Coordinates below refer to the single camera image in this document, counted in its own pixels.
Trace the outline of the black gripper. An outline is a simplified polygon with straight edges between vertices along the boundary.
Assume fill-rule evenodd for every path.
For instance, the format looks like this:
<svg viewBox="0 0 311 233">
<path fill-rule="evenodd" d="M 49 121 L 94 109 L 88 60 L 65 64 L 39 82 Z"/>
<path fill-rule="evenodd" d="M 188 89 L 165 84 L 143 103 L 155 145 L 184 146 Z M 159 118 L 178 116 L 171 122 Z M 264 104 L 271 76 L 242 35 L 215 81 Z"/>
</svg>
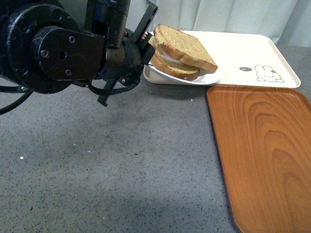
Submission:
<svg viewBox="0 0 311 233">
<path fill-rule="evenodd" d="M 119 78 L 135 71 L 141 73 L 143 66 L 147 65 L 155 54 L 154 46 L 141 40 L 158 12 L 157 5 L 149 0 L 146 3 L 148 7 L 133 32 L 131 40 L 123 40 L 119 49 L 107 47 L 102 54 L 97 79 L 106 81 L 106 84 L 97 101 L 104 107 L 107 107 L 107 100 L 110 96 L 120 93 L 119 90 L 114 89 Z"/>
</svg>

